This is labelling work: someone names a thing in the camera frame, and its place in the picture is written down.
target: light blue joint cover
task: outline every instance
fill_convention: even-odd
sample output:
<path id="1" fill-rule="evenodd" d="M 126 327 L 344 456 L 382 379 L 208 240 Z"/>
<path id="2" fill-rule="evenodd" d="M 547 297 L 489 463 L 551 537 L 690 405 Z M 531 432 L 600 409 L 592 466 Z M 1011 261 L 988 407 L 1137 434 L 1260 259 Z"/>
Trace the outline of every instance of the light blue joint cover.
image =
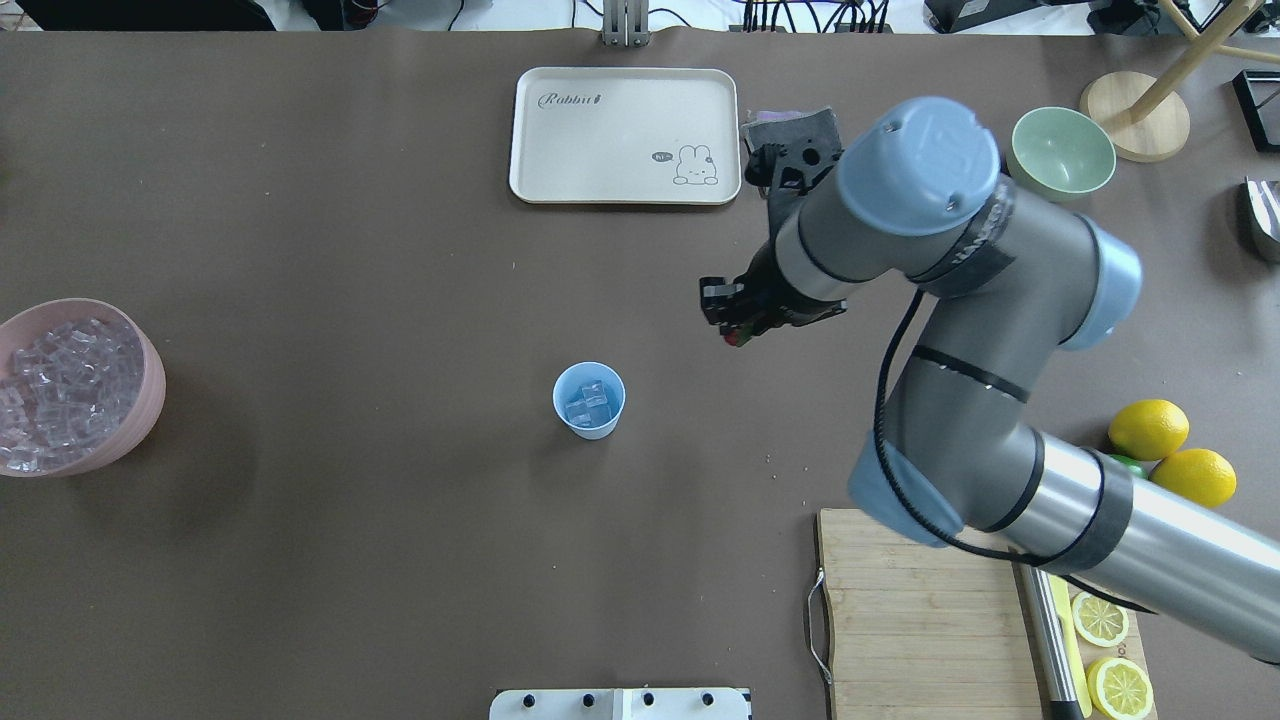
<path id="1" fill-rule="evenodd" d="M 1059 346 L 1062 350 L 1084 350 L 1106 340 L 1133 313 L 1142 291 L 1142 261 L 1138 260 L 1138 254 L 1092 219 L 1076 217 L 1084 220 L 1093 236 L 1098 255 L 1098 283 L 1084 322 Z"/>
<path id="2" fill-rule="evenodd" d="M 951 507 L 947 498 L 942 497 L 938 488 L 933 487 L 915 465 L 911 464 L 892 443 L 884 443 L 884 454 L 888 455 L 890 468 L 897 479 L 899 487 L 911 505 L 920 511 L 925 519 L 945 530 L 950 536 L 957 534 L 964 528 L 960 514 Z M 906 536 L 918 543 L 931 547 L 943 547 L 945 542 L 933 537 L 933 533 L 924 529 L 924 525 L 915 521 L 910 514 L 897 501 L 893 488 L 881 470 L 879 459 L 876 457 L 876 438 L 867 433 L 867 445 L 863 454 L 858 456 L 854 473 L 849 475 L 849 497 L 864 512 L 876 518 L 891 530 Z"/>
<path id="3" fill-rule="evenodd" d="M 858 137 L 836 169 L 840 196 L 868 225 L 901 237 L 965 223 L 991 196 L 1000 150 L 973 110 L 915 97 Z"/>

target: black cable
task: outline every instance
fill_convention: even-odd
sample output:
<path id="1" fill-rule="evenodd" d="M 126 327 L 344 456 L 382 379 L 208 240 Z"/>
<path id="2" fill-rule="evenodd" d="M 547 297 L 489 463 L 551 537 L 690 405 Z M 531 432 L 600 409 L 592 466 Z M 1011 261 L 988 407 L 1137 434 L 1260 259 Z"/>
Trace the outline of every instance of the black cable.
<path id="1" fill-rule="evenodd" d="M 854 31 L 854 28 L 856 27 L 855 23 L 858 20 L 860 20 L 861 17 L 863 17 L 863 9 L 860 6 L 858 6 L 858 4 L 854 0 L 849 0 L 849 3 L 845 3 L 845 5 L 840 9 L 840 14 L 836 15 L 836 32 L 840 32 L 840 23 L 844 22 L 846 12 L 850 12 L 849 13 L 849 15 L 850 15 L 850 18 L 849 18 L 849 29 L 850 29 L 850 32 Z"/>
<path id="2" fill-rule="evenodd" d="M 809 14 L 813 15 L 813 31 L 819 32 L 822 23 L 818 22 L 818 10 L 813 8 L 813 3 L 809 0 L 805 0 L 804 6 L 809 8 Z"/>
<path id="3" fill-rule="evenodd" d="M 657 9 L 653 9 L 653 10 L 649 10 L 650 15 L 657 14 L 657 13 L 671 13 L 672 15 L 676 15 L 677 20 L 685 23 L 685 27 L 694 27 L 694 26 L 689 24 L 689 20 L 686 20 L 682 17 L 680 17 L 680 13 L 677 13 L 677 12 L 669 9 L 669 8 L 657 8 Z"/>
<path id="4" fill-rule="evenodd" d="M 792 33 L 800 32 L 800 31 L 796 29 L 795 15 L 791 14 L 791 3 L 782 3 L 782 0 L 778 0 L 778 5 L 781 5 L 782 9 L 787 14 L 787 24 L 791 26 L 791 32 Z M 773 15 L 777 17 L 777 14 L 778 14 L 778 12 L 777 12 L 777 9 L 774 9 L 773 10 Z M 778 29 L 778 23 L 774 22 L 773 23 L 773 31 L 777 32 L 777 29 Z"/>
<path id="5" fill-rule="evenodd" d="M 458 22 L 458 15 L 462 14 L 462 9 L 467 6 L 467 0 L 458 0 L 458 12 L 453 13 L 453 19 L 449 20 L 449 27 L 447 29 L 453 29 L 453 23 Z"/>
<path id="6" fill-rule="evenodd" d="M 849 13 L 849 29 L 854 32 L 854 28 L 861 28 L 863 24 L 863 4 L 855 0 L 850 0 L 847 9 Z M 840 29 L 840 23 L 836 23 L 836 29 Z"/>
<path id="7" fill-rule="evenodd" d="M 888 451 L 886 450 L 884 442 L 884 404 L 888 395 L 888 375 L 890 369 L 893 366 L 893 357 L 897 356 L 897 348 L 902 345 L 902 337 L 906 336 L 908 328 L 911 325 L 911 320 L 915 319 L 916 311 L 920 309 L 920 301 L 924 300 L 924 291 L 916 290 L 915 295 L 911 297 L 911 304 L 908 306 L 906 313 L 902 314 L 902 319 L 897 323 L 897 329 L 893 331 L 893 337 L 888 342 L 888 347 L 884 348 L 884 357 L 881 361 L 879 375 L 876 379 L 876 409 L 874 418 L 872 421 L 872 441 L 876 446 L 876 459 L 879 461 L 881 471 L 884 474 L 884 479 L 888 482 L 890 489 L 893 491 L 893 496 L 897 497 L 899 503 L 906 514 L 911 516 L 922 528 L 929 532 L 933 537 L 940 541 L 963 550 L 972 555 L 978 555 L 991 560 L 1004 560 L 1007 562 L 1021 562 L 1030 566 L 1043 565 L 1048 559 L 1039 557 L 1037 555 L 1027 555 L 1021 552 L 1006 552 L 1001 550 L 991 550 L 988 547 L 980 547 L 977 544 L 969 544 L 960 538 L 952 536 L 951 533 L 937 527 L 932 520 L 924 516 L 923 512 L 906 497 L 906 492 L 902 491 L 902 486 L 899 484 L 897 477 L 893 474 L 893 468 L 888 461 Z M 1064 580 L 1106 600 L 1120 607 L 1126 607 L 1137 612 L 1151 612 L 1151 610 L 1142 607 L 1140 605 L 1123 601 L 1112 594 L 1098 591 L 1097 588 L 1088 587 L 1085 583 L 1078 578 L 1066 577 Z"/>
<path id="8" fill-rule="evenodd" d="M 888 0 L 881 0 L 879 5 L 872 4 L 872 17 L 867 23 L 867 32 L 884 32 L 884 22 L 888 19 Z"/>
<path id="9" fill-rule="evenodd" d="M 829 18 L 827 18 L 827 24 L 822 26 L 822 32 L 827 32 L 828 29 L 831 29 L 832 23 L 836 24 L 836 32 L 840 32 L 840 22 L 836 20 L 836 18 L 845 14 L 845 9 L 847 8 L 849 8 L 849 0 L 841 0 L 840 6 L 836 8 L 836 12 L 832 13 Z"/>
<path id="10" fill-rule="evenodd" d="M 1091 585 L 1089 583 L 1085 583 L 1084 580 L 1076 578 L 1075 575 L 1062 575 L 1062 579 L 1066 580 L 1066 582 L 1069 582 L 1069 583 L 1071 583 L 1073 585 L 1080 588 L 1082 591 L 1092 594 L 1093 597 L 1100 597 L 1100 598 L 1102 598 L 1102 600 L 1105 600 L 1105 601 L 1107 601 L 1111 605 L 1115 605 L 1117 607 L 1124 607 L 1124 609 L 1128 609 L 1128 610 L 1133 610 L 1134 612 L 1146 612 L 1148 615 L 1158 615 L 1157 612 L 1155 612 L 1155 611 L 1152 611 L 1152 610 L 1149 610 L 1147 607 L 1143 607 L 1143 606 L 1138 605 L 1137 602 L 1130 602 L 1128 600 L 1121 600 L 1121 598 L 1119 598 L 1119 597 L 1116 597 L 1116 596 L 1114 596 L 1114 594 L 1111 594 L 1111 593 L 1108 593 L 1106 591 L 1101 591 L 1101 589 Z"/>
<path id="11" fill-rule="evenodd" d="M 754 5 L 755 3 L 763 3 L 764 0 L 728 0 L 730 3 L 736 3 L 739 5 Z M 845 4 L 849 0 L 782 0 L 788 5 L 809 5 L 810 3 L 822 3 L 824 5 Z"/>
<path id="12" fill-rule="evenodd" d="M 872 32 L 873 29 L 872 24 L 876 22 L 876 14 L 879 13 L 879 8 L 876 5 L 874 0 L 865 0 L 865 1 L 867 6 L 870 9 L 867 10 L 867 15 L 861 20 L 859 20 L 858 32 Z"/>

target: knife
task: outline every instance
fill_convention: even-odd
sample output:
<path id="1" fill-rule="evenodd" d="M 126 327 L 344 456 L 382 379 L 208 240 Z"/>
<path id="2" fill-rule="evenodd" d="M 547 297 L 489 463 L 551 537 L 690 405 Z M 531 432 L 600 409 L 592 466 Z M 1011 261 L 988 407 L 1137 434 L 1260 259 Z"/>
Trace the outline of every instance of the knife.
<path id="1" fill-rule="evenodd" d="M 1066 641 L 1066 657 L 1071 664 L 1071 678 L 1075 680 L 1075 698 L 1080 701 L 1080 714 L 1088 717 L 1093 715 L 1093 700 L 1089 698 L 1089 688 L 1084 684 L 1084 661 L 1080 660 L 1080 643 L 1075 637 L 1075 621 L 1071 620 L 1071 594 L 1066 589 L 1066 580 L 1057 575 L 1048 577 L 1048 588 L 1053 592 L 1057 619 L 1062 621 L 1062 639 Z"/>
<path id="2" fill-rule="evenodd" d="M 1084 714 L 1075 692 L 1075 679 L 1071 676 L 1070 660 L 1066 655 L 1066 641 L 1062 638 L 1065 633 L 1053 605 L 1053 592 L 1050 589 L 1048 575 L 1030 565 L 1019 565 L 1019 571 L 1023 574 L 1023 583 L 1027 588 L 1036 650 L 1039 653 L 1041 667 L 1044 670 L 1050 717 L 1052 720 L 1083 720 Z"/>

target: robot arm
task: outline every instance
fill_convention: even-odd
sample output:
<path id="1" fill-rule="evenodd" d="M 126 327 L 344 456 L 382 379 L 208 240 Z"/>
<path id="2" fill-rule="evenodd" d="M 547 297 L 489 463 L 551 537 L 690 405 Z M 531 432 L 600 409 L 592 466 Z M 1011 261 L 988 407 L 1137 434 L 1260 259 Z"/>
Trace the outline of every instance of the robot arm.
<path id="1" fill-rule="evenodd" d="M 1089 347 L 1133 309 L 1134 252 L 998 172 L 991 133 L 938 97 L 899 105 L 855 140 L 799 210 L 703 310 L 735 346 L 844 311 L 896 269 L 938 299 L 884 406 L 895 475 L 945 533 L 998 533 L 1076 575 L 1280 664 L 1280 544 L 1020 419 L 1059 347 Z M 872 442 L 858 505 L 932 544 Z"/>

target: rabbit logo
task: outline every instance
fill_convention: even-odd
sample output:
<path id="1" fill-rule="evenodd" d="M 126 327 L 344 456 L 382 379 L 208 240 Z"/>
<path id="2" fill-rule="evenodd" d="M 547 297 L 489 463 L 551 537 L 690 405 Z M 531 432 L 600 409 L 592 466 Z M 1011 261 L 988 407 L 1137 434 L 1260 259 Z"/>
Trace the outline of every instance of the rabbit logo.
<path id="1" fill-rule="evenodd" d="M 680 149 L 680 161 L 676 163 L 676 184 L 717 184 L 716 163 L 712 160 L 712 150 L 705 145 L 685 145 Z"/>

